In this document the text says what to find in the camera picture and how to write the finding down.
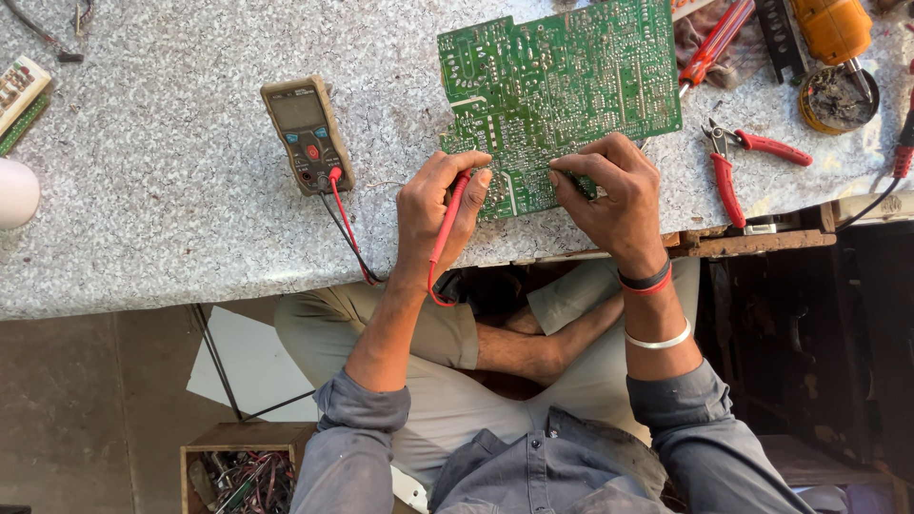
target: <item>concrete floor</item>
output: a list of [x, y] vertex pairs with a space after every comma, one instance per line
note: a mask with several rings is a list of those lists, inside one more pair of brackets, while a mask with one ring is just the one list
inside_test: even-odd
[[[272, 325], [276, 302], [220, 306]], [[185, 391], [201, 338], [192, 319], [179, 305], [0, 322], [0, 505], [180, 512], [178, 448], [234, 421]]]

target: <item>black wristband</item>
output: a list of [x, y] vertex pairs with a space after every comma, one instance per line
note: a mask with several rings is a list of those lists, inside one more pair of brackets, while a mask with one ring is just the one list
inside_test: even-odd
[[657, 274], [649, 276], [647, 278], [640, 278], [637, 280], [633, 279], [633, 278], [628, 278], [625, 275], [623, 275], [622, 272], [619, 272], [619, 282], [621, 282], [622, 285], [624, 285], [625, 287], [628, 287], [629, 289], [634, 289], [635, 291], [638, 291], [641, 289], [650, 289], [663, 281], [663, 279], [666, 277], [666, 274], [670, 273], [671, 265], [672, 264], [670, 263], [670, 258], [667, 257], [666, 262], [664, 263], [664, 267], [660, 268], [660, 271], [657, 272]]

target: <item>blue shirt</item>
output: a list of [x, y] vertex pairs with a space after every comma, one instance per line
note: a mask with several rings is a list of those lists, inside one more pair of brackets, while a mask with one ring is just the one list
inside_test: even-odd
[[[621, 430], [554, 409], [546, 430], [508, 444], [483, 429], [455, 451], [430, 509], [666, 513], [659, 494], [668, 473], [694, 514], [814, 514], [730, 413], [728, 386], [707, 361], [673, 379], [628, 378], [628, 390], [635, 419], [651, 429], [653, 451]], [[325, 414], [305, 448], [292, 512], [389, 514], [391, 434], [406, 423], [409, 390], [371, 392], [341, 370], [314, 398]]]

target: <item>man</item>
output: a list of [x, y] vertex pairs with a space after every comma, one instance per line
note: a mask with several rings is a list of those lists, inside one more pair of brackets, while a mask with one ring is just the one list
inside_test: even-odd
[[[426, 300], [446, 189], [490, 159], [438, 152], [399, 192], [399, 252], [383, 292], [348, 284], [280, 303], [276, 330], [325, 412], [292, 511], [388, 514], [393, 460], [431, 487], [430, 510], [448, 514], [669, 512], [667, 472], [693, 513], [811, 513], [730, 414], [727, 386], [690, 335], [697, 261], [668, 272], [660, 174], [624, 136], [550, 163], [605, 197], [588, 201], [549, 174], [558, 202], [614, 261], [585, 262], [534, 292], [502, 328]], [[467, 185], [436, 272], [469, 239], [491, 176], [481, 169]], [[547, 388], [510, 401], [453, 368]]]

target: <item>wrist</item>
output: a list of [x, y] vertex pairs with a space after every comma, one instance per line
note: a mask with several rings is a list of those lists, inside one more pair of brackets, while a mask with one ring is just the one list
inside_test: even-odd
[[660, 238], [655, 242], [630, 252], [613, 254], [619, 273], [633, 280], [654, 276], [664, 267], [669, 255]]
[[417, 266], [397, 262], [394, 269], [390, 272], [387, 291], [424, 298], [427, 293], [428, 280], [428, 265]]

